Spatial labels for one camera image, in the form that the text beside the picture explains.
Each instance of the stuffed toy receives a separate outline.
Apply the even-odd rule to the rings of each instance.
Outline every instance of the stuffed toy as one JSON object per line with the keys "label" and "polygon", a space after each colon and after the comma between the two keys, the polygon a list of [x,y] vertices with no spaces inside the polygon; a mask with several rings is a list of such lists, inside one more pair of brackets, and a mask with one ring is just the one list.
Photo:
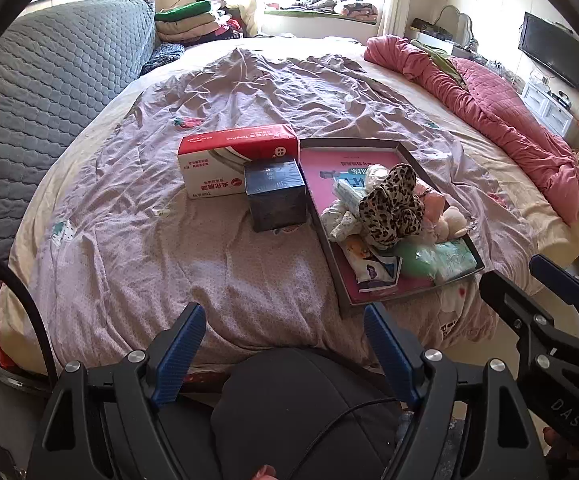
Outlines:
{"label": "stuffed toy", "polygon": [[458,207],[448,207],[439,218],[434,232],[437,236],[437,243],[460,238],[467,234],[467,220],[458,210]]}

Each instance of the green folded blanket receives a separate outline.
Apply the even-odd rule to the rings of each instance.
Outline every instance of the green folded blanket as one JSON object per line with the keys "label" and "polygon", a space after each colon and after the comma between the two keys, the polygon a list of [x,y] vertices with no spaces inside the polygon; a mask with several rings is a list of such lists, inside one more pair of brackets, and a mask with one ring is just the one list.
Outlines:
{"label": "green folded blanket", "polygon": [[211,1],[202,0],[201,2],[194,2],[192,4],[183,5],[182,7],[175,7],[174,9],[162,10],[156,12],[155,19],[157,22],[177,22],[184,18],[191,18],[203,12],[211,10]]}
{"label": "green folded blanket", "polygon": [[463,76],[461,76],[458,70],[455,69],[454,65],[452,65],[451,56],[447,52],[440,48],[424,45],[418,40],[412,40],[410,43],[425,51],[438,68],[456,81],[463,90],[467,90],[467,85],[463,80]]}

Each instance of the leopard print scrunchie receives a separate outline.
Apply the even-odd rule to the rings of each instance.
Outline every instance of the leopard print scrunchie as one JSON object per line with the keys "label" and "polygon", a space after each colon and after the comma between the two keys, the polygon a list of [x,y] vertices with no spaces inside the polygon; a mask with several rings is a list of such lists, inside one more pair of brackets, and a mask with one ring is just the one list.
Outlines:
{"label": "leopard print scrunchie", "polygon": [[361,200],[361,221],[377,243],[392,247],[401,238],[421,232],[425,206],[414,194],[415,186],[413,168],[398,164],[382,184]]}

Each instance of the box on shelf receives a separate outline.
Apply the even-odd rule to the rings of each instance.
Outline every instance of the box on shelf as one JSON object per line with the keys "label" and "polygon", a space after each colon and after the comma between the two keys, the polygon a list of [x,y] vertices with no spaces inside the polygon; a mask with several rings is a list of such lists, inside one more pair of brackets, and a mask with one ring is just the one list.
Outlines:
{"label": "box on shelf", "polygon": [[257,233],[307,220],[305,182],[291,157],[247,162],[245,190]]}
{"label": "box on shelf", "polygon": [[178,163],[190,198],[244,193],[244,164],[290,156],[298,160],[298,137],[289,124],[268,124],[185,137]]}
{"label": "box on shelf", "polygon": [[409,164],[419,178],[437,190],[429,175],[397,140],[321,137],[301,141],[300,168],[307,185],[307,205],[332,273],[342,316],[357,313],[373,301],[398,300],[438,289],[485,268],[474,243],[469,235],[465,235],[459,239],[466,243],[476,260],[476,269],[454,276],[442,285],[431,280],[410,278],[401,273],[393,287],[371,292],[359,290],[356,276],[343,250],[328,239],[320,214],[336,199],[332,193],[334,179],[343,178],[353,187],[364,187],[364,176],[371,164],[382,164],[391,168],[403,162]]}

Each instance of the tissue box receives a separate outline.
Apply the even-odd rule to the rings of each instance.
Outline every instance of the tissue box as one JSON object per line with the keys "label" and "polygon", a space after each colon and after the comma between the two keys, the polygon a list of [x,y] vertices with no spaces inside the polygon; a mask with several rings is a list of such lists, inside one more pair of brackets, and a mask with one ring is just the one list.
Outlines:
{"label": "tissue box", "polygon": [[185,137],[178,164],[190,198],[244,193],[246,162],[298,158],[298,137],[289,124],[233,128]]}
{"label": "tissue box", "polygon": [[245,164],[245,190],[257,233],[307,220],[305,181],[293,158]]}

